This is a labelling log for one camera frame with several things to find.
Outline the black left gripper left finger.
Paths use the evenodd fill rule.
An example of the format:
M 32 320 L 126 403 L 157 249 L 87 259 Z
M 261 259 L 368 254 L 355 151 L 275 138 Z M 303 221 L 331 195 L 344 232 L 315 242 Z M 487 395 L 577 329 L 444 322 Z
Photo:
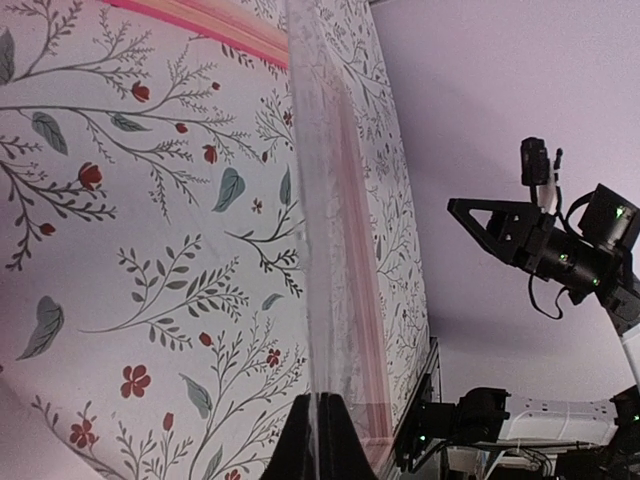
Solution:
M 310 394 L 298 395 L 289 411 L 272 456 L 260 480 L 313 480 Z

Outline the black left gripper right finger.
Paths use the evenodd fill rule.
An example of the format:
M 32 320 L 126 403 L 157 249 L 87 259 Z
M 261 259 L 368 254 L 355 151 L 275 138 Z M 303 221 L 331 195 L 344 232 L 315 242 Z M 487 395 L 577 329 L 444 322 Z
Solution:
M 340 395 L 320 395 L 317 423 L 318 479 L 377 479 Z

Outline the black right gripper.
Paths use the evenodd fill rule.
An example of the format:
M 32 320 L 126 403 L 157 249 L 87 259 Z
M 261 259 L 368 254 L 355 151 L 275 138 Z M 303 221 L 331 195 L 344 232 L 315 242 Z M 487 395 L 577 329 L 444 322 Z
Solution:
M 579 304 L 591 294 L 608 305 L 635 287 L 632 249 L 639 207 L 599 184 L 569 208 L 584 207 L 578 227 L 569 216 L 529 202 L 452 198 L 447 211 L 487 253 L 544 281 Z

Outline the clear acrylic sheet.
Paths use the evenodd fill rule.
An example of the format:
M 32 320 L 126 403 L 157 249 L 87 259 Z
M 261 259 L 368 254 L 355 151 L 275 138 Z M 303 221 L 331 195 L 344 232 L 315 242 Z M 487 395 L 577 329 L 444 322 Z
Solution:
M 320 13 L 318 1 L 286 4 L 299 200 L 304 216 L 299 238 L 315 479 L 320 395 L 333 393 L 343 398 L 361 445 L 356 424 L 366 418 L 363 357 L 357 339 L 360 290 L 352 243 L 353 230 L 360 223 L 349 198 L 357 190 L 353 174 L 360 155 L 351 99 L 331 56 Z

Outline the pink wooden picture frame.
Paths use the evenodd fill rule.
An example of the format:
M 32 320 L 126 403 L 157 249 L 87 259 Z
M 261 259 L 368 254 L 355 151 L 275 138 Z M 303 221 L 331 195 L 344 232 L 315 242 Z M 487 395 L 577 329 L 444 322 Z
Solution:
M 371 464 L 393 443 L 384 326 L 356 118 L 317 1 L 290 1 L 279 32 L 228 1 L 129 1 L 128 10 L 220 40 L 291 78 L 295 151 L 304 222 L 311 391 L 346 405 L 331 418 L 330 448 L 346 441 Z

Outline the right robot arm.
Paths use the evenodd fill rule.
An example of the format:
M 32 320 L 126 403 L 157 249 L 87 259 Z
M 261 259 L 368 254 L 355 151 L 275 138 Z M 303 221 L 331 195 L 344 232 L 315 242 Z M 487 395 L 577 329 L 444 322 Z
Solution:
M 639 279 L 632 249 L 639 209 L 604 185 L 571 206 L 579 207 L 585 211 L 576 229 L 567 214 L 534 202 L 459 198 L 447 209 L 487 253 L 530 279 L 556 282 L 573 305 L 595 297 L 637 375 Z M 466 397 L 480 403 L 472 420 L 497 449 L 555 456 L 581 448 L 602 448 L 611 457 L 639 453 L 637 386 L 603 400 L 543 400 L 497 388 L 475 388 Z

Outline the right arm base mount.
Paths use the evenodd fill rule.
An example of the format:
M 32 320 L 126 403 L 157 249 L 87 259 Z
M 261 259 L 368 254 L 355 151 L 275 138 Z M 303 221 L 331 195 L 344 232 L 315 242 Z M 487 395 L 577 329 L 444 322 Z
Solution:
M 510 394 L 504 389 L 477 387 L 456 403 L 441 402 L 440 390 L 439 343 L 432 337 L 420 381 L 395 436 L 395 464 L 403 473 L 418 472 L 448 447 L 496 443 L 510 419 Z

